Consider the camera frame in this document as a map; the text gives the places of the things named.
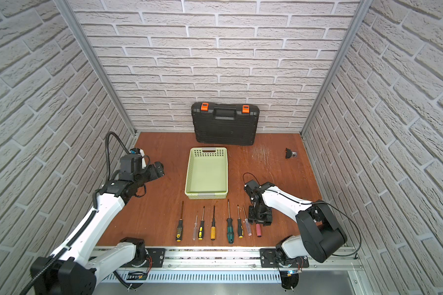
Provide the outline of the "light green perforated bin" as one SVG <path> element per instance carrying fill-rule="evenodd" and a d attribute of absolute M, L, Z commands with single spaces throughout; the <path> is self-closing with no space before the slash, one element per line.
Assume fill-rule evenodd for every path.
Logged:
<path fill-rule="evenodd" d="M 185 195 L 191 200 L 214 200 L 227 197 L 228 152 L 226 148 L 190 149 Z"/>

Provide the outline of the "clear tester screwdriver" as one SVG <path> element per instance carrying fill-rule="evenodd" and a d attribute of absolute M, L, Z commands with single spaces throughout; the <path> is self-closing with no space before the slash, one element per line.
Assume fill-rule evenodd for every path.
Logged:
<path fill-rule="evenodd" d="M 198 231 L 199 231 L 199 227 L 198 227 L 198 213 L 196 214 L 196 219 L 194 222 L 194 228 L 193 228 L 193 240 L 197 240 L 198 239 Z"/>

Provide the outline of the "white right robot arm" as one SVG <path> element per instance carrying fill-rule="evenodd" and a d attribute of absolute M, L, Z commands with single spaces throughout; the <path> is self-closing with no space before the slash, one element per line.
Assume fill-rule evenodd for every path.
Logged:
<path fill-rule="evenodd" d="M 258 184 L 251 180 L 244 185 L 244 190 L 251 202 L 249 223 L 270 226 L 275 209 L 294 220 L 299 228 L 299 235 L 285 238 L 276 245 L 274 259 L 279 264 L 292 264 L 304 256 L 323 263 L 347 243 L 347 235 L 329 204 L 299 199 L 270 182 Z"/>

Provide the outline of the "black yellow dotted screwdriver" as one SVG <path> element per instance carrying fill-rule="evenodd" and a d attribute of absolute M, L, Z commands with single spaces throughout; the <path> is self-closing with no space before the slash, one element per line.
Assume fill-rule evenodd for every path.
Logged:
<path fill-rule="evenodd" d="M 175 236 L 176 242 L 181 242 L 183 237 L 183 208 L 184 208 L 184 202 L 182 202 L 181 205 L 180 218 L 178 220 L 178 225 L 176 229 L 176 236 Z"/>

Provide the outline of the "pink handle screwdriver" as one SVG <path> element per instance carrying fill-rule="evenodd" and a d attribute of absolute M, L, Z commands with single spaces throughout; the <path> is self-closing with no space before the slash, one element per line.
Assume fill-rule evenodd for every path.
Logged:
<path fill-rule="evenodd" d="M 261 237 L 262 236 L 262 227 L 261 227 L 261 225 L 256 223 L 255 224 L 255 228 L 256 228 L 257 237 Z"/>

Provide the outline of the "clear handle screwdriver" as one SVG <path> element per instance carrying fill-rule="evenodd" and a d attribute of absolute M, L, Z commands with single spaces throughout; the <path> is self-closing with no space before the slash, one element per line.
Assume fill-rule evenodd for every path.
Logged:
<path fill-rule="evenodd" d="M 249 223 L 249 220 L 247 218 L 247 214 L 246 214 L 245 208 L 243 208 L 243 212 L 244 212 L 244 222 L 245 222 L 245 225 L 246 225 L 247 234 L 248 234 L 248 236 L 252 236 L 252 229 L 251 229 L 251 225 Z"/>

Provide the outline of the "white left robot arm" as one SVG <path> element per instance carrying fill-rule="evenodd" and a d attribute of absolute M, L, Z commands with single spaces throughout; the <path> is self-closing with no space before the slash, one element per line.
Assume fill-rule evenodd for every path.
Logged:
<path fill-rule="evenodd" d="M 146 183 L 164 176 L 155 162 L 141 172 L 121 174 L 95 191 L 93 206 L 70 236 L 48 257 L 39 257 L 30 268 L 32 280 L 22 290 L 37 295 L 91 295 L 96 286 L 121 266 L 142 266 L 148 259 L 145 242 L 124 238 L 117 246 L 92 259 L 91 254 L 114 217 Z"/>

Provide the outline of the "small black yellow screwdriver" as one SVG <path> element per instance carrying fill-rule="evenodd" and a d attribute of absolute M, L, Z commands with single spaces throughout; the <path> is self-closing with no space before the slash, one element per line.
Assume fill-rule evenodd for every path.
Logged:
<path fill-rule="evenodd" d="M 241 219 L 241 216 L 240 216 L 239 205 L 237 206 L 237 235 L 238 235 L 239 238 L 243 238 L 244 237 L 244 230 L 243 230 L 242 219 Z"/>

